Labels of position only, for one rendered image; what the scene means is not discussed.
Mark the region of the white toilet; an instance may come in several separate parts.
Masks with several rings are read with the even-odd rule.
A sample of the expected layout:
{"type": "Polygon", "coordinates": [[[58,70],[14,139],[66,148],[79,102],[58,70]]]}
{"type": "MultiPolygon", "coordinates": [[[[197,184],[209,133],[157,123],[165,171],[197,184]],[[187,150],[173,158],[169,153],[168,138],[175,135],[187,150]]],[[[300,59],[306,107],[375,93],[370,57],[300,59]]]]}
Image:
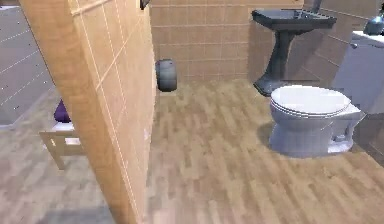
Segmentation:
{"type": "Polygon", "coordinates": [[[384,114],[384,35],[351,33],[331,85],[287,85],[270,97],[272,150],[296,158],[349,151],[354,129],[369,114],[384,114]]]}

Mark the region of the purple pillow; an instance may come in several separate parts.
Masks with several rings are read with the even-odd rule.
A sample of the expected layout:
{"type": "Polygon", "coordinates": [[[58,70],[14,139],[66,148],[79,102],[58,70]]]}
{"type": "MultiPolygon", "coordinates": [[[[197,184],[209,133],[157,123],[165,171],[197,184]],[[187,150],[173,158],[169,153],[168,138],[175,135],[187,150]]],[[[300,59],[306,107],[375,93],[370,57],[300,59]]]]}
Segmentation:
{"type": "Polygon", "coordinates": [[[63,100],[60,100],[55,112],[54,112],[54,119],[57,122],[61,123],[70,123],[71,119],[69,117],[69,114],[67,113],[66,107],[63,103],[63,100]]]}

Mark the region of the grey round bin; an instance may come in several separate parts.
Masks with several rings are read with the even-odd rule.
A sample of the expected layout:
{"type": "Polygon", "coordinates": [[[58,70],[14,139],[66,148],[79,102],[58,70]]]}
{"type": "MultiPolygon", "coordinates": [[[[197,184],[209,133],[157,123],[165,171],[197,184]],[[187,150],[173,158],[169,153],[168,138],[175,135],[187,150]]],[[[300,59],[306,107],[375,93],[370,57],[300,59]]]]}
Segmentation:
{"type": "Polygon", "coordinates": [[[156,62],[156,78],[158,89],[162,92],[172,92],[177,89],[176,66],[172,59],[162,59],[156,62]]]}

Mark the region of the teal round bottle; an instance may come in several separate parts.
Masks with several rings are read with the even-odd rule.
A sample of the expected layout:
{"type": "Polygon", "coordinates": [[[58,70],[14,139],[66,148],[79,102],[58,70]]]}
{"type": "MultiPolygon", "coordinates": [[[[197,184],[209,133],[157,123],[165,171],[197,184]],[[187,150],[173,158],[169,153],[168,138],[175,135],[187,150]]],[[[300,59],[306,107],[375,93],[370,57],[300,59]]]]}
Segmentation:
{"type": "Polygon", "coordinates": [[[380,35],[384,31],[384,8],[379,10],[377,16],[370,19],[363,30],[366,35],[380,35]]]}

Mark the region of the black pedestal sink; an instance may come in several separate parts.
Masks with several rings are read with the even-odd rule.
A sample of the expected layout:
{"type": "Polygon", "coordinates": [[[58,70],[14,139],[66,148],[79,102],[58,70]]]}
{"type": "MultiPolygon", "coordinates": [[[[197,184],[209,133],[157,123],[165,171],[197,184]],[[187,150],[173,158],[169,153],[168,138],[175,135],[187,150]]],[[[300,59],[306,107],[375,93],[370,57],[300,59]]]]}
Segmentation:
{"type": "Polygon", "coordinates": [[[253,83],[266,97],[282,86],[291,42],[296,36],[316,29],[331,29],[337,19],[305,9],[255,9],[253,20],[274,33],[275,43],[264,74],[253,83]]]}

